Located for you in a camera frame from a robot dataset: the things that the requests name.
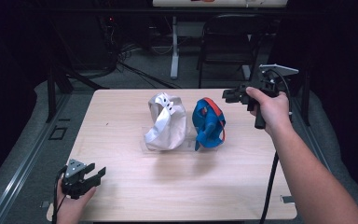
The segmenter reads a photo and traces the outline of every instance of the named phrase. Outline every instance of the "wooden table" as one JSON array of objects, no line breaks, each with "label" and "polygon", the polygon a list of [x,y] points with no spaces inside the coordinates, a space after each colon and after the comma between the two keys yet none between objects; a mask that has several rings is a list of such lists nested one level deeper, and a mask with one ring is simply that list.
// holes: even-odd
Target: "wooden table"
[{"label": "wooden table", "polygon": [[[226,142],[216,149],[145,150],[145,128],[153,126],[147,102],[155,94],[180,96],[187,123],[196,102],[207,96],[222,109]],[[255,129],[246,105],[227,104],[223,90],[96,91],[69,159],[96,163],[86,177],[106,167],[85,221],[199,221],[260,219],[274,146]],[[295,206],[279,164],[267,218],[291,219]]]}]

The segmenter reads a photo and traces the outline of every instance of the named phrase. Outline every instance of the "white cloth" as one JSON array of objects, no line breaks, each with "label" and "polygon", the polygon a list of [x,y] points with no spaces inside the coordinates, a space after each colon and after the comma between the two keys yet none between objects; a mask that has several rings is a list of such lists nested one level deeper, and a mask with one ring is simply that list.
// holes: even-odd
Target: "white cloth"
[{"label": "white cloth", "polygon": [[182,100],[161,92],[149,102],[153,128],[145,134],[145,143],[150,150],[171,150],[179,147],[186,138],[186,111]]}]

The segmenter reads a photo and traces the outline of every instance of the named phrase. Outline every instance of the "chair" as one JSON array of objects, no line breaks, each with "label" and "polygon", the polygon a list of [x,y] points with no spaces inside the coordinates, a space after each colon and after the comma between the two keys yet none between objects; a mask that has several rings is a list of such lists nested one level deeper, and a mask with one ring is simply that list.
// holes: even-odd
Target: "chair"
[{"label": "chair", "polygon": [[262,37],[268,31],[269,20],[253,14],[221,14],[206,21],[202,30],[197,69],[202,81],[202,66],[206,64],[249,65],[255,69]]}]

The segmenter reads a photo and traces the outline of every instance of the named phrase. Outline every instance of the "human hand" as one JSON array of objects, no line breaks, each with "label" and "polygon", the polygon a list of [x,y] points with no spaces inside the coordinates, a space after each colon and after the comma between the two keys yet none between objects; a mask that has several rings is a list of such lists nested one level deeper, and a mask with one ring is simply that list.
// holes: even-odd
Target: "human hand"
[{"label": "human hand", "polygon": [[[264,94],[264,92],[253,88],[246,88],[246,93],[257,100],[260,104],[261,115],[266,121],[266,132],[273,135],[275,130],[281,127],[292,127],[289,119],[289,100],[286,93],[280,91],[277,97],[271,98]],[[251,111],[252,115],[256,115],[256,107]]]},{"label": "human hand", "polygon": [[[60,206],[62,199],[65,195],[62,193],[62,179],[58,181],[57,186],[57,206]],[[83,214],[83,209],[89,200],[94,195],[97,188],[93,187],[79,199],[65,198],[62,202],[60,210],[57,213],[57,224],[75,224],[78,223],[81,215]]]}]

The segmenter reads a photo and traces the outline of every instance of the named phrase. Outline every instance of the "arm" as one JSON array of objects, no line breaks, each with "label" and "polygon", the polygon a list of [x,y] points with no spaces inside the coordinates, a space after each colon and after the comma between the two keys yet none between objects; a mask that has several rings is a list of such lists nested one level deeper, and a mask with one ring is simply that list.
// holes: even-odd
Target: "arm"
[{"label": "arm", "polygon": [[358,223],[358,206],[354,199],[293,129],[285,93],[269,98],[255,88],[247,88],[246,92],[260,103],[267,123],[266,132],[278,152],[287,184],[305,222]]},{"label": "arm", "polygon": [[[60,205],[63,197],[65,195],[62,193],[61,187],[62,180],[58,181],[57,188],[57,202],[58,206]],[[83,209],[86,207],[86,204],[92,198],[96,191],[96,188],[93,187],[79,199],[70,199],[65,198],[62,202],[60,210],[57,213],[57,224],[76,224],[79,222],[81,215],[83,214]]]}]

